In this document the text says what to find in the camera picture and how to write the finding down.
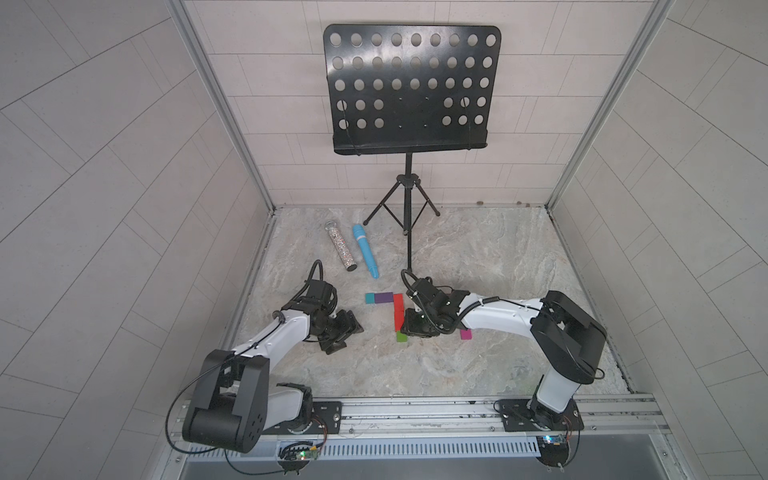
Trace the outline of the dark purple block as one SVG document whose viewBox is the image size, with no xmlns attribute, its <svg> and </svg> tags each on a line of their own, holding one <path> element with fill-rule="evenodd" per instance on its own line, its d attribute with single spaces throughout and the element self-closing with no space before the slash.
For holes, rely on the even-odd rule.
<svg viewBox="0 0 768 480">
<path fill-rule="evenodd" d="M 393 303 L 393 302 L 394 302 L 394 294 L 392 292 L 384 292 L 384 293 L 375 293 L 374 294 L 374 303 L 375 304 Z"/>
</svg>

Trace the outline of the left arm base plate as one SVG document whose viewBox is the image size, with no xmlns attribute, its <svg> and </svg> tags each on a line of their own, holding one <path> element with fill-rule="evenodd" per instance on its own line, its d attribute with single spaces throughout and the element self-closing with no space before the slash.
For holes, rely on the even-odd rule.
<svg viewBox="0 0 768 480">
<path fill-rule="evenodd" d="M 341 401 L 314 401 L 310 423 L 305 427 L 291 429 L 288 422 L 282 422 L 265 431 L 266 435 L 322 435 L 338 434 L 342 420 Z"/>
</svg>

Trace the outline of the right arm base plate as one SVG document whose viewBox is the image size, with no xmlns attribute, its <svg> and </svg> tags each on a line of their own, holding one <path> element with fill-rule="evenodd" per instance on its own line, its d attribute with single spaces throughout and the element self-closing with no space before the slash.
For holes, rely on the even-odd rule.
<svg viewBox="0 0 768 480">
<path fill-rule="evenodd" d="M 574 399 L 569 400 L 561 413 L 545 407 L 535 398 L 501 399 L 494 402 L 493 408 L 501 416 L 506 432 L 555 432 L 558 434 L 584 429 L 584 422 Z"/>
</svg>

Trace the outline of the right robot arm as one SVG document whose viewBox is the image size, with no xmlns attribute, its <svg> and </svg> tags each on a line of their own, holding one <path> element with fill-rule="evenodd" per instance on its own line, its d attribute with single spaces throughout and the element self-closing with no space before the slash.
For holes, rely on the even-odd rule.
<svg viewBox="0 0 768 480">
<path fill-rule="evenodd" d="M 594 383 L 606 329 L 560 291 L 540 299 L 508 300 L 484 297 L 466 290 L 440 287 L 430 277 L 401 271 L 407 296 L 415 306 L 405 310 L 401 332 L 411 337 L 450 335 L 457 330 L 496 330 L 535 341 L 549 369 L 526 406 L 541 430 L 573 427 L 564 419 L 582 385 Z"/>
</svg>

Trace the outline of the red block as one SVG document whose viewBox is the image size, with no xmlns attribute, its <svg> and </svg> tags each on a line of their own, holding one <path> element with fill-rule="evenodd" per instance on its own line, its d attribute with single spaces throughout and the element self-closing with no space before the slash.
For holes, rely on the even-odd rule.
<svg viewBox="0 0 768 480">
<path fill-rule="evenodd" d="M 404 325 L 405 315 L 403 311 L 396 311 L 394 313 L 394 330 L 400 332 Z"/>
<path fill-rule="evenodd" d="M 397 315 L 402 316 L 405 311 L 403 295 L 398 293 L 393 295 L 394 311 Z"/>
</svg>

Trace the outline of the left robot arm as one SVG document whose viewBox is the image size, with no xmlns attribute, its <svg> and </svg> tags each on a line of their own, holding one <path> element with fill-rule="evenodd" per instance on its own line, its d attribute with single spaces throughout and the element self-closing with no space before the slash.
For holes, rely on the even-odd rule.
<svg viewBox="0 0 768 480">
<path fill-rule="evenodd" d="M 363 331 L 353 312 L 337 308 L 336 288 L 324 280 L 321 260 L 313 262 L 300 290 L 272 314 L 272 322 L 234 350 L 217 349 L 205 358 L 182 427 L 186 442 L 247 453 L 268 429 L 281 425 L 302 433 L 314 420 L 308 386 L 270 387 L 274 366 L 295 346 L 316 343 L 331 355 Z"/>
</svg>

